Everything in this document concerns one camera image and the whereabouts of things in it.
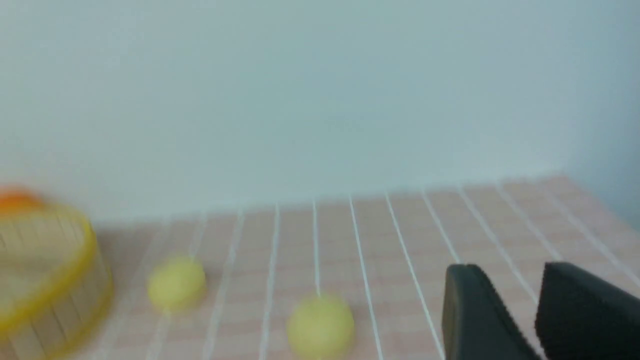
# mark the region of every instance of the table surface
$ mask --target table surface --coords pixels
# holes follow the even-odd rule
[[[571,261],[640,297],[640,236],[566,177],[381,193],[196,215],[98,231],[113,310],[74,359],[294,359],[295,304],[343,296],[356,320],[347,359],[443,359],[445,269],[476,263],[536,348],[546,261]],[[173,254],[207,271],[203,304],[155,312],[145,282]]]

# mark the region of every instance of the light blue wall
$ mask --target light blue wall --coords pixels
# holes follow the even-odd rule
[[[97,218],[553,172],[639,71],[636,1],[1,6],[0,181]]]
[[[598,62],[567,172],[640,229],[640,2],[612,3],[585,29],[593,41],[584,57]]]

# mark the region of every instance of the round basket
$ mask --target round basket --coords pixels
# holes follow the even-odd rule
[[[113,295],[89,221],[68,208],[0,217],[0,359],[66,354]]]

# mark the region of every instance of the white grid line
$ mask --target white grid line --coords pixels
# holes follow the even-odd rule
[[[190,257],[194,258],[198,251],[200,250],[200,245],[202,244],[202,238],[204,237],[204,233],[207,230],[207,215],[206,213],[202,214],[202,218],[199,221],[198,227],[193,231],[193,235],[191,237],[191,241],[189,242],[188,254]],[[149,348],[147,349],[147,360],[156,360],[158,356],[160,356],[160,352],[162,351],[162,347],[164,341],[166,340],[167,334],[169,334],[169,328],[171,327],[172,317],[170,313],[165,313],[158,321],[158,325],[156,327],[156,333],[154,334],[154,339],[152,340]]]
[[[373,302],[371,300],[371,290],[369,289],[369,280],[367,279],[367,268],[364,264],[362,256],[362,244],[360,243],[360,232],[358,231],[358,222],[356,221],[356,211],[353,208],[353,199],[349,195],[349,207],[351,208],[351,221],[353,222],[353,233],[358,245],[358,255],[360,256],[360,269],[362,270],[362,279],[364,280],[364,291],[367,295],[367,303],[369,303],[369,315],[371,316],[371,325],[373,328],[373,336],[376,339],[376,349],[378,350],[378,360],[384,360],[382,355],[382,346],[380,345],[380,335],[378,334],[378,322],[376,321],[376,313],[373,311]]]
[[[497,184],[495,189],[498,191],[500,197],[502,197],[502,200],[509,204],[509,207],[511,207],[513,212],[516,213],[516,215],[518,215],[518,217],[525,222],[527,228],[533,233],[533,235],[536,236],[536,238],[542,243],[545,249],[549,251],[549,254],[551,254],[551,256],[556,261],[562,260],[562,255],[560,255],[556,248],[549,242],[547,237],[540,231],[540,229],[538,229],[536,224],[531,221],[527,213],[520,207],[520,205],[518,205],[506,191],[504,191],[502,185]]]
[[[213,356],[213,350],[216,346],[216,335],[218,334],[218,327],[220,326],[220,320],[222,319],[222,311],[225,307],[225,301],[227,298],[227,288],[231,280],[231,273],[233,272],[234,265],[236,263],[236,250],[240,244],[242,238],[242,230],[244,226],[244,213],[239,210],[236,216],[236,226],[231,237],[231,244],[229,245],[229,253],[227,254],[227,260],[222,268],[222,277],[216,298],[214,299],[213,310],[211,311],[211,317],[209,318],[209,326],[207,327],[207,335],[205,336],[205,343],[202,345],[202,360],[210,360]]]
[[[531,296],[531,299],[533,300],[533,302],[536,305],[538,305],[538,297],[536,296],[536,293],[533,292],[533,289],[531,289],[531,286],[529,286],[529,283],[522,277],[522,274],[520,273],[518,268],[513,263],[513,260],[511,259],[511,256],[509,256],[507,251],[504,250],[504,247],[500,243],[500,240],[498,240],[498,237],[495,235],[493,230],[491,230],[491,227],[489,226],[489,224],[486,223],[486,220],[484,219],[484,217],[480,214],[478,209],[476,209],[476,206],[471,201],[471,199],[469,199],[469,197],[465,193],[465,190],[462,187],[460,187],[460,188],[458,188],[458,193],[460,194],[460,197],[462,198],[462,200],[464,200],[464,202],[467,205],[467,208],[469,209],[469,211],[471,211],[473,216],[480,223],[480,226],[483,228],[483,230],[486,233],[487,237],[489,237],[489,239],[493,242],[495,247],[498,249],[498,252],[500,252],[500,254],[504,258],[504,260],[507,262],[507,264],[511,268],[511,272],[513,272],[513,275],[515,275],[515,277],[518,279],[518,281],[520,281],[520,284],[522,285],[524,290],[529,294],[529,296]]]
[[[168,232],[171,228],[170,219],[163,220],[160,225],[161,228],[158,230],[158,233],[151,239],[147,249],[145,250],[144,255],[142,255],[142,259],[140,259],[140,263],[138,263],[138,267],[136,269],[135,274],[131,277],[129,284],[137,281],[145,270],[148,268],[148,262],[150,261],[151,255],[154,255],[158,250],[158,247],[161,246],[168,239]],[[120,328],[123,326],[124,322],[127,320],[127,315],[131,312],[133,305],[138,300],[138,292],[133,293],[133,295],[128,296],[127,300],[125,300],[122,310],[118,314],[118,318],[115,323],[112,323],[106,330],[104,337],[100,341],[99,349],[94,355],[93,360],[106,360],[109,356],[109,351],[111,351],[111,347],[115,342],[118,334],[120,333]]]
[[[160,355],[163,342],[166,339],[166,335],[169,333],[169,326],[171,326],[171,321],[172,319],[170,314],[165,314],[160,317],[160,320],[158,320],[156,333],[154,334],[154,338],[147,349],[147,356],[145,358],[146,360],[155,360]]]
[[[433,208],[431,200],[429,200],[429,197],[427,196],[427,194],[424,193],[424,190],[421,191],[421,194],[422,194],[422,200],[426,204],[427,209],[429,209],[429,214],[431,214],[431,217],[433,218],[433,221],[436,223],[436,226],[438,227],[438,230],[440,231],[440,235],[442,235],[442,238],[444,239],[444,242],[447,244],[447,248],[449,248],[449,252],[451,253],[451,256],[453,257],[453,260],[455,260],[455,262],[457,264],[460,264],[461,261],[460,261],[460,257],[458,256],[458,252],[456,252],[456,249],[453,247],[453,243],[451,242],[451,239],[449,238],[449,235],[447,234],[447,231],[444,229],[444,226],[442,225],[442,221],[440,220],[440,216],[438,216],[438,213],[436,212],[436,209]]]
[[[314,268],[315,268],[315,282],[316,282],[316,294],[320,295],[320,259],[318,249],[318,212],[316,206],[316,200],[312,201],[314,207]]]
[[[269,259],[269,277],[267,278],[267,295],[264,301],[264,317],[262,318],[262,337],[260,339],[260,355],[258,360],[266,360],[269,347],[269,321],[273,307],[273,286],[276,276],[276,261],[278,261],[278,241],[280,238],[280,206],[276,204],[276,215],[273,226],[273,241],[271,244],[271,258]]]
[[[582,233],[582,235],[584,235],[584,237],[602,253],[602,255],[605,256],[605,258],[607,258],[618,270],[622,271],[627,277],[629,277],[636,286],[640,287],[640,279],[638,279],[638,276],[633,271],[629,270],[625,264],[621,263],[611,250],[609,250],[609,248],[600,241],[600,239],[598,239],[598,237],[595,236],[595,234],[593,234],[580,219],[572,214],[569,208],[560,202],[556,196],[550,193],[547,189],[542,188],[538,184],[534,185],[542,192],[542,194],[544,194],[547,200],[549,200],[566,217],[566,219],[569,220],[569,222],[575,226],[578,231],[580,231],[580,233]]]
[[[409,271],[411,272],[411,277],[413,278],[413,285],[415,285],[415,289],[418,292],[418,297],[420,298],[420,302],[422,303],[422,310],[424,311],[424,315],[427,318],[427,322],[429,323],[429,328],[431,329],[431,335],[435,340],[436,347],[438,348],[438,353],[440,354],[440,358],[445,360],[444,351],[442,350],[442,344],[440,343],[440,338],[438,337],[438,332],[436,330],[435,325],[431,319],[431,314],[429,313],[429,309],[427,308],[427,302],[424,300],[424,294],[422,293],[422,288],[420,287],[420,283],[418,282],[418,278],[415,275],[415,270],[413,269],[413,264],[411,262],[411,258],[409,257],[409,253],[406,250],[406,245],[404,244],[404,238],[402,236],[402,232],[400,231],[400,225],[398,224],[396,213],[394,211],[393,206],[391,205],[391,201],[389,200],[389,194],[385,193],[385,199],[387,200],[387,207],[389,208],[389,213],[391,214],[391,219],[394,222],[394,227],[396,228],[396,234],[398,235],[398,240],[400,241],[400,246],[402,246],[402,251],[404,253],[404,258],[406,260],[407,265],[409,266]]]

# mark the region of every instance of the yellow ball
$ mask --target yellow ball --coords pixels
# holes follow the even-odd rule
[[[202,264],[186,256],[169,259],[151,274],[147,291],[151,303],[160,311],[195,306],[207,291]]]
[[[349,304],[333,295],[303,300],[287,322],[291,350],[309,360],[335,359],[345,355],[355,338]]]

